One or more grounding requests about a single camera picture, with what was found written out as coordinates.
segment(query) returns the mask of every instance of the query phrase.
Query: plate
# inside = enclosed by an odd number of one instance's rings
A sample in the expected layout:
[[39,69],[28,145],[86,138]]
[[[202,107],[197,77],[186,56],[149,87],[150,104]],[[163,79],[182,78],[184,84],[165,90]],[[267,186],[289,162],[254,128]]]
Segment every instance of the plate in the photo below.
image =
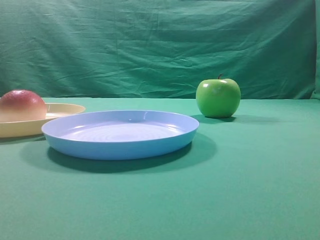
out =
[[0,138],[26,137],[42,134],[43,124],[60,117],[79,114],[86,110],[84,106],[68,103],[46,103],[45,119],[32,121],[0,122]]
[[80,113],[42,126],[49,145],[90,160],[133,160],[179,150],[194,138],[199,122],[174,112],[112,110]]

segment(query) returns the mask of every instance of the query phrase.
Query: green fabric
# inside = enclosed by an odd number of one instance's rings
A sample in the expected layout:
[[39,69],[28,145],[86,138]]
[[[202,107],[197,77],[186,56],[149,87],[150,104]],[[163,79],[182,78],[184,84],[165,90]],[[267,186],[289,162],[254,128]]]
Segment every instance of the green fabric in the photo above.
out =
[[194,98],[224,74],[243,99],[315,90],[313,0],[1,0],[0,94]]
[[[320,46],[320,0],[315,0],[316,12],[316,45]],[[316,49],[316,76],[315,76],[315,91],[312,98],[320,99],[320,47]]]
[[121,162],[64,156],[42,136],[0,139],[1,240],[319,240],[320,101],[242,100],[225,121],[194,99],[45,101],[200,126],[180,151]]

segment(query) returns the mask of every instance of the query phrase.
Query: green backdrop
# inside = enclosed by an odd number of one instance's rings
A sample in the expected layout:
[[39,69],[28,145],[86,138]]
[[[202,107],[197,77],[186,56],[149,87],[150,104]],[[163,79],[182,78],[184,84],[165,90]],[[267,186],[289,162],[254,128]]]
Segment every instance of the green backdrop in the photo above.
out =
[[194,98],[224,74],[243,99],[319,98],[320,0],[1,0],[0,94]]

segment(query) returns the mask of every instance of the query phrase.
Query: green tablecloth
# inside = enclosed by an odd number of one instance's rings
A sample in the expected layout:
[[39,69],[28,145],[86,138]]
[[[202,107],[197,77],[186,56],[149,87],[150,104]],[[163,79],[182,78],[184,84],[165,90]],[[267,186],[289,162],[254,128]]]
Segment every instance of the green tablecloth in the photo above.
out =
[[242,100],[227,120],[193,99],[45,101],[200,126],[182,150],[118,162],[64,156],[43,136],[0,139],[1,240],[320,239],[319,100]]

